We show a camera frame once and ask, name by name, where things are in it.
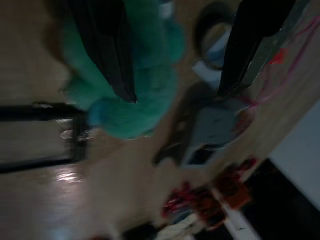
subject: wooden surface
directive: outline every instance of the wooden surface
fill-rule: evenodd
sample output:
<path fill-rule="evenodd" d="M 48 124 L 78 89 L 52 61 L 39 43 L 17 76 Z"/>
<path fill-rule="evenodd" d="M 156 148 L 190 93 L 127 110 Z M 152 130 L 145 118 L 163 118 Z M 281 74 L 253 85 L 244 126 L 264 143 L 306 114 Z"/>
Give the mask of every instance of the wooden surface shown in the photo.
<path fill-rule="evenodd" d="M 197 60 L 192 32 L 209 0 L 177 0 L 176 18 L 183 25 L 187 49 L 177 64 L 179 90 L 174 105 L 150 138 L 120 141 L 98 132 L 88 159 L 79 165 L 0 176 L 0 235 L 6 240 L 81 240 L 95 234 L 118 235 L 147 220 L 160 224 L 159 209 L 169 192 L 188 180 L 199 186 L 230 162 L 250 155 L 261 159 L 288 134 L 320 97 L 320 30 L 284 90 L 257 108 L 245 135 L 223 159 L 200 169 L 179 169 L 171 161 L 153 168 L 151 160 L 165 143 L 175 109 L 189 86 L 200 79 L 191 70 Z M 229 3 L 236 9 L 237 2 Z M 319 14 L 313 1 L 300 29 Z M 47 1 L 0 1 L 0 104 L 62 101 L 59 89 L 70 73 L 57 60 L 59 25 Z M 272 66 L 272 86 L 286 75 L 304 37 L 289 46 L 284 64 Z M 249 91 L 255 95 L 262 80 Z"/>

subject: white wall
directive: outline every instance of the white wall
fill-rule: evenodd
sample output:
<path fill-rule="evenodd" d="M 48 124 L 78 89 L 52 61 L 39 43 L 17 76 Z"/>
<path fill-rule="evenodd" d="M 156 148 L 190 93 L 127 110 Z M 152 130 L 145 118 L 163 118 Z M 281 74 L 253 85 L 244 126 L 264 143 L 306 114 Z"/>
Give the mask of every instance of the white wall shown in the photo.
<path fill-rule="evenodd" d="M 320 210 L 320 100 L 276 147 L 270 158 Z"/>

